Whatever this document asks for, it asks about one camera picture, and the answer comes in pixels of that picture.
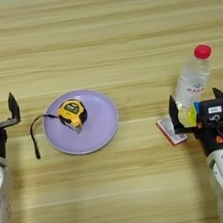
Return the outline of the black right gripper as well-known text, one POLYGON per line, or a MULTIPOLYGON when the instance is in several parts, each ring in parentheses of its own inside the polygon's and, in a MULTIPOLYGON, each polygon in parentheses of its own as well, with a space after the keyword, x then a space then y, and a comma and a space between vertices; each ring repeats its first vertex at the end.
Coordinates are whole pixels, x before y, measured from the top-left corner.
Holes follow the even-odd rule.
MULTIPOLYGON (((214 96, 223 100, 223 92, 215 87, 212 88, 214 96)), ((191 133, 200 141, 205 156, 208 157, 216 150, 223 150, 223 118, 216 121, 210 121, 202 116, 196 117, 194 126, 185 127, 180 122, 178 116, 178 107, 173 97, 169 97, 169 114, 176 134, 191 133)))

